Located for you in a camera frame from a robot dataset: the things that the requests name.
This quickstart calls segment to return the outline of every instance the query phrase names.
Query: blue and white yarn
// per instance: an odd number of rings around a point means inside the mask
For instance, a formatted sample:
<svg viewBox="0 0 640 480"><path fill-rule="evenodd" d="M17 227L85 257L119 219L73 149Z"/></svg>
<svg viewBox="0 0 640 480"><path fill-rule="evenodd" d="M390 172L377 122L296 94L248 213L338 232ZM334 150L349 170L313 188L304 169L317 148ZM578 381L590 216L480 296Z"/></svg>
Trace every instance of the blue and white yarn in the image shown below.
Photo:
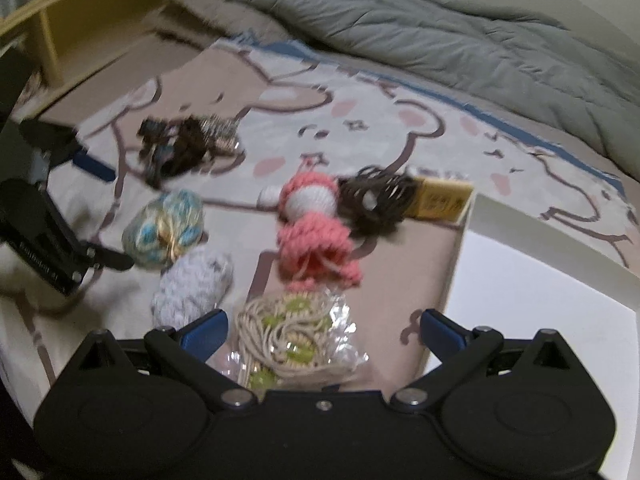
<svg viewBox="0 0 640 480"><path fill-rule="evenodd" d="M162 270L196 246L203 232L202 200L183 189L147 204L124 229L122 246L140 267Z"/></svg>

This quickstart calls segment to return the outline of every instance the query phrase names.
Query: crocheted doll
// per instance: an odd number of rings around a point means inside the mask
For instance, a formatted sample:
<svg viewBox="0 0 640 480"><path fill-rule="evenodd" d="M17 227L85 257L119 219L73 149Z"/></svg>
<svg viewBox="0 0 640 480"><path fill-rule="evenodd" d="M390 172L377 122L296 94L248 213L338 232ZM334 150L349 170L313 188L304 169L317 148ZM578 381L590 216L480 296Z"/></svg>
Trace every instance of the crocheted doll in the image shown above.
<svg viewBox="0 0 640 480"><path fill-rule="evenodd" d="M300 171L282 187L278 212L288 223L277 243L289 290L312 290L323 279L337 278L345 288L362 280L357 261L350 260L350 230L335 217L337 200L337 182L318 171Z"/></svg>

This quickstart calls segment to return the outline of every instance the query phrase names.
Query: clear plastic wrap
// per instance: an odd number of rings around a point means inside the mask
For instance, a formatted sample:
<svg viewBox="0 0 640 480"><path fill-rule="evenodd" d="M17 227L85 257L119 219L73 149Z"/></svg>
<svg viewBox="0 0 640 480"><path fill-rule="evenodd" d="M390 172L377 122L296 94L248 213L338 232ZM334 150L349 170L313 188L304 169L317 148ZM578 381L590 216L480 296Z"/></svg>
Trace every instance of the clear plastic wrap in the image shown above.
<svg viewBox="0 0 640 480"><path fill-rule="evenodd" d="M345 383L369 360L344 296L329 289L261 296L233 320L230 347L213 365L259 395Z"/></svg>

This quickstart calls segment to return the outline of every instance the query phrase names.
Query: brown tangled item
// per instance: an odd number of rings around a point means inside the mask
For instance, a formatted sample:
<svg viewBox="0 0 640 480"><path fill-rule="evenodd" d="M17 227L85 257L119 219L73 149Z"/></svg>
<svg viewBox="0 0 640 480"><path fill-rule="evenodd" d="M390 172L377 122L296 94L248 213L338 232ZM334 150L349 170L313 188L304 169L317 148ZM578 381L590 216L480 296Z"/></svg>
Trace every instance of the brown tangled item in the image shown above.
<svg viewBox="0 0 640 480"><path fill-rule="evenodd" d="M237 123L216 115L165 121L149 117L140 125L139 160L145 165L145 181L159 189L164 178L192 170L208 155L233 156L242 152Z"/></svg>
<svg viewBox="0 0 640 480"><path fill-rule="evenodd" d="M362 168L356 176L338 180L340 212L363 234L392 231L404 219L418 190L409 176L379 166Z"/></svg>

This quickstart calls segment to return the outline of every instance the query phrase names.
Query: blue gripper pad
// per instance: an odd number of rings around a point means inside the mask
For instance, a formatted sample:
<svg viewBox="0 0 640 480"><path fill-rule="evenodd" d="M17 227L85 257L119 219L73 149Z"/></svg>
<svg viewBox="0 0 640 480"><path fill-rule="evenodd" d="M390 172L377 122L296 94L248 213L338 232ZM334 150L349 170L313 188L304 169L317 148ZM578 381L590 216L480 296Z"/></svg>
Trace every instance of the blue gripper pad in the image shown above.
<svg viewBox="0 0 640 480"><path fill-rule="evenodd" d="M466 348L472 332L454 323L435 309L420 316L420 338L442 362Z"/></svg>
<svg viewBox="0 0 640 480"><path fill-rule="evenodd" d="M180 338L180 348L194 356L198 361L205 362L226 341L229 321L223 310L206 317L202 322L192 324L188 332Z"/></svg>

